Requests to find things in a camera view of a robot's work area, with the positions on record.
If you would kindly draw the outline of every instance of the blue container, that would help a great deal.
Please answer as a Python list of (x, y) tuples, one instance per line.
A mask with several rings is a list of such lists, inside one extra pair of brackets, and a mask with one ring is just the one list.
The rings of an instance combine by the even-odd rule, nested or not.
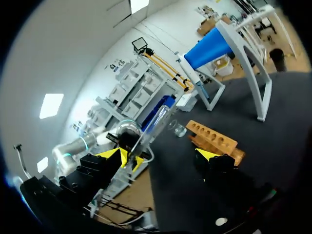
[(162, 97), (162, 99), (157, 103), (157, 105), (154, 107), (154, 109), (149, 113), (149, 115), (146, 117), (146, 119), (142, 123), (142, 131), (145, 131), (149, 123), (152, 121), (154, 116), (156, 115), (157, 111), (160, 109), (161, 106), (165, 105), (171, 108), (173, 104), (175, 103), (175, 100), (169, 96), (165, 95)]
[(217, 28), (212, 29), (187, 54), (185, 59), (195, 70), (212, 60), (232, 52), (231, 48)]

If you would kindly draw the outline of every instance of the ceiling light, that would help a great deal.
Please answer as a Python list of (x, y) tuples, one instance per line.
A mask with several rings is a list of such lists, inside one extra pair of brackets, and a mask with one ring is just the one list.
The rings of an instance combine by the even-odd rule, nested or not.
[(39, 118), (56, 116), (64, 94), (46, 94), (41, 106)]
[(48, 157), (44, 157), (40, 162), (37, 163), (37, 170), (39, 173), (48, 167), (48, 161)]
[(149, 2), (150, 0), (130, 0), (131, 13), (134, 14), (135, 12), (146, 7)]

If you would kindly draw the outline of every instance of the black table surface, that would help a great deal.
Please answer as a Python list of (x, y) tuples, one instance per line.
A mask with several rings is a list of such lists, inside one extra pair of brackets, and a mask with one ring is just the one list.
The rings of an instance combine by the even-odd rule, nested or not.
[[(198, 99), (190, 112), (178, 111), (172, 118), (183, 125), (192, 119), (235, 139), (237, 147), (246, 153), (240, 170), (258, 184), (269, 182), (287, 191), (293, 185), (312, 127), (312, 76), (296, 72), (270, 76), (273, 87), (265, 122), (256, 119), (245, 78), (224, 82), (226, 88), (211, 112)], [(214, 93), (214, 85), (207, 88)], [(165, 129), (151, 146), (156, 156), (150, 163), (150, 176), (158, 225), (161, 231), (221, 233), (226, 227), (216, 226), (216, 219), (231, 220), (233, 211), (209, 191), (195, 170), (195, 146), (189, 134), (178, 138)]]

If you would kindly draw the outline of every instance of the blue funnel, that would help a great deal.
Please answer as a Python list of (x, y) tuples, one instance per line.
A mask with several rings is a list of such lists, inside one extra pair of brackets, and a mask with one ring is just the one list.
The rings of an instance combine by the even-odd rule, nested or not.
[(187, 54), (185, 59), (195, 70), (202, 65), (231, 52), (231, 48), (217, 28), (212, 29)]

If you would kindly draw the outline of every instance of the black trash can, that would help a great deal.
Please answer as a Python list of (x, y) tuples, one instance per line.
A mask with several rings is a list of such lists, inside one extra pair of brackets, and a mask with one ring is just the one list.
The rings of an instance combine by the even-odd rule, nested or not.
[(285, 56), (281, 49), (273, 49), (270, 52), (270, 57), (272, 58), (275, 68), (278, 72), (286, 72)]

